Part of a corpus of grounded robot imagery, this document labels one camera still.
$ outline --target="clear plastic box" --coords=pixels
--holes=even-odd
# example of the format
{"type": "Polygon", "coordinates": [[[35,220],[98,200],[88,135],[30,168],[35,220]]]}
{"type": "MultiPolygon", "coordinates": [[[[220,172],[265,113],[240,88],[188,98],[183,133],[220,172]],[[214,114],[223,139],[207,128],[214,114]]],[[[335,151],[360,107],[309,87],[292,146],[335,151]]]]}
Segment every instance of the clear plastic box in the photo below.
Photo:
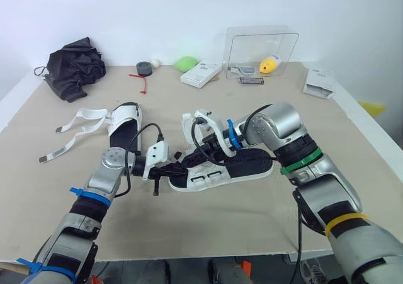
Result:
{"type": "Polygon", "coordinates": [[[225,40],[223,69],[227,79],[281,75],[299,34],[287,26],[231,27],[225,40]],[[259,72],[260,63],[272,56],[281,63],[271,73],[259,72]]]}

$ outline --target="white box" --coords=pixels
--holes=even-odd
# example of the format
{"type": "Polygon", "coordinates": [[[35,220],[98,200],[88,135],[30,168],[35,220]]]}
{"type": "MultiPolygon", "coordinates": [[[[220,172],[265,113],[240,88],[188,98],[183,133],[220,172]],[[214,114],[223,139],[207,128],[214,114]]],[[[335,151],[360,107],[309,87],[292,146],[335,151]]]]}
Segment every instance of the white box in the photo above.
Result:
{"type": "Polygon", "coordinates": [[[221,69],[222,64],[215,64],[207,61],[199,62],[196,66],[181,76],[181,82],[193,87],[201,88],[209,82],[211,78],[216,76],[221,69]]]}
{"type": "Polygon", "coordinates": [[[334,92],[333,72],[316,68],[309,69],[302,92],[329,99],[334,92]]]}

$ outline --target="beige table surface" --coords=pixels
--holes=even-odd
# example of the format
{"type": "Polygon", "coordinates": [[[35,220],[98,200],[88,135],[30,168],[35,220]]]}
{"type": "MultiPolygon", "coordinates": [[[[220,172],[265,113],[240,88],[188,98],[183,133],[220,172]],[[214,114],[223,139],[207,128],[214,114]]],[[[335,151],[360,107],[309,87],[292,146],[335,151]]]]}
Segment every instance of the beige table surface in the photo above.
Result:
{"type": "MultiPolygon", "coordinates": [[[[76,199],[69,188],[82,187],[108,147],[105,130],[84,137],[74,148],[46,164],[38,158],[64,145],[70,132],[56,134],[79,108],[114,109],[135,101],[143,124],[158,123],[171,155],[183,150],[181,114],[205,108],[219,116],[239,119],[256,108],[287,101],[300,112],[309,134],[328,153],[359,193],[364,212],[403,240],[402,184],[360,131],[332,100],[301,92],[306,70],[290,63],[280,77],[263,86],[243,86],[220,80],[202,89],[180,83],[180,73],[162,66],[147,78],[128,77],[135,67],[109,67],[107,74],[85,90],[88,97],[61,101],[42,83],[0,134],[0,261],[32,259],[76,199]]],[[[155,141],[153,128],[142,135],[146,149],[155,141]]],[[[228,256],[295,252],[297,209],[293,186],[275,164],[272,175],[255,181],[221,186],[199,193],[181,193],[161,181],[161,194],[152,196],[153,183],[135,178],[132,191],[116,199],[97,239],[98,260],[228,256]]],[[[126,187],[122,179],[122,189],[126,187]]],[[[303,229],[303,250],[330,249],[328,241],[303,229]]]]}

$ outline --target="gray tape roll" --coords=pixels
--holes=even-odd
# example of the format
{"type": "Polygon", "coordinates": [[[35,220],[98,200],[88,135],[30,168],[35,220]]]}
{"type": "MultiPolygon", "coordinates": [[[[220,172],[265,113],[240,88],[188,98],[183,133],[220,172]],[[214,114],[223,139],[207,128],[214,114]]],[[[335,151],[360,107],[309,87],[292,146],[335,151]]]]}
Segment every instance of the gray tape roll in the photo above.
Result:
{"type": "Polygon", "coordinates": [[[137,74],[140,76],[150,76],[152,74],[152,66],[149,62],[139,62],[136,65],[137,74]]]}

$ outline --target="folded black umbrella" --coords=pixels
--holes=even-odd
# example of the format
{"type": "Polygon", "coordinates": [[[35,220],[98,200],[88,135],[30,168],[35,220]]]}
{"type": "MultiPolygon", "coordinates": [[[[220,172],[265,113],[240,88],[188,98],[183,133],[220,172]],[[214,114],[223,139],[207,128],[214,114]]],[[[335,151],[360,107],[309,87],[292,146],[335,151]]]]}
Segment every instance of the folded black umbrella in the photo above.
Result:
{"type": "Polygon", "coordinates": [[[88,37],[50,54],[46,68],[49,71],[44,75],[47,84],[58,97],[70,103],[87,96],[82,86],[94,84],[106,73],[101,54],[91,46],[88,37]]]}

